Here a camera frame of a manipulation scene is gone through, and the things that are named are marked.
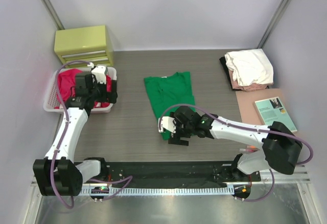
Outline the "green t shirt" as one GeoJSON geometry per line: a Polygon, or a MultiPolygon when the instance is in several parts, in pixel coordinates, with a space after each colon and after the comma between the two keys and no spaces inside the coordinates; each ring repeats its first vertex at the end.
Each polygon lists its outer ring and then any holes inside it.
{"type": "Polygon", "coordinates": [[[146,77],[144,84],[156,122],[159,122],[161,115],[168,116],[176,111],[176,107],[165,111],[172,105],[195,104],[191,73],[188,71],[176,72],[168,77],[146,77]]]}

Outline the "white plastic laundry basket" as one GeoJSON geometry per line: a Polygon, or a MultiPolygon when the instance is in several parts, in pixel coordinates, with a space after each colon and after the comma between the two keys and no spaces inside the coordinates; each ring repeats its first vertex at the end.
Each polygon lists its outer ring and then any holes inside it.
{"type": "MultiPolygon", "coordinates": [[[[57,92],[56,92],[56,78],[55,71],[49,81],[49,84],[47,86],[47,90],[45,92],[44,102],[43,102],[43,108],[47,112],[58,112],[62,113],[63,109],[60,105],[59,99],[57,99],[57,92]]],[[[107,75],[111,78],[112,82],[117,81],[117,75],[116,75],[116,69],[114,67],[107,67],[107,75]]],[[[100,105],[97,105],[94,109],[92,109],[92,113],[109,113],[113,103],[109,103],[106,107],[101,107],[100,105]]]]}

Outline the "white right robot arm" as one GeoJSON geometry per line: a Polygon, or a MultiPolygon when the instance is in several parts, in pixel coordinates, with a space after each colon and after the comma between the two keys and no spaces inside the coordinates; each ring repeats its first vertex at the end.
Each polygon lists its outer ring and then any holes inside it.
{"type": "Polygon", "coordinates": [[[159,132],[170,132],[169,143],[187,145],[187,138],[226,139],[254,146],[255,152],[240,153],[233,160],[230,174],[236,181],[248,175],[273,169],[292,175],[302,150],[302,143],[281,122],[270,126],[250,125],[225,119],[216,114],[194,111],[194,106],[183,105],[158,120],[159,132]]]}

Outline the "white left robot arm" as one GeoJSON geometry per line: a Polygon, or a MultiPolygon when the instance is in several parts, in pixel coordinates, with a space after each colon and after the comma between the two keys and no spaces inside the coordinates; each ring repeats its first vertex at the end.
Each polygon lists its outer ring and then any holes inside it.
{"type": "Polygon", "coordinates": [[[71,69],[74,81],[63,85],[65,71],[55,76],[57,99],[63,107],[63,120],[56,138],[43,159],[36,159],[33,172],[43,196],[77,196],[83,183],[105,182],[109,177],[106,161],[101,157],[85,158],[74,163],[76,146],[84,125],[92,110],[100,109],[102,103],[116,103],[117,75],[114,68],[106,73],[71,69]]]}

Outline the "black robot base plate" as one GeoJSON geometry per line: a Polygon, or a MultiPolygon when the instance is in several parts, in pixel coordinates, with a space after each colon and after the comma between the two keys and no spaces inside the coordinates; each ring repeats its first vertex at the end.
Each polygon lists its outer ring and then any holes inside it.
{"type": "Polygon", "coordinates": [[[207,180],[212,183],[259,182],[259,172],[250,176],[234,177],[230,161],[176,161],[176,162],[107,162],[108,173],[88,180],[89,183],[116,182],[132,176],[133,184],[182,184],[182,181],[207,180]]]}

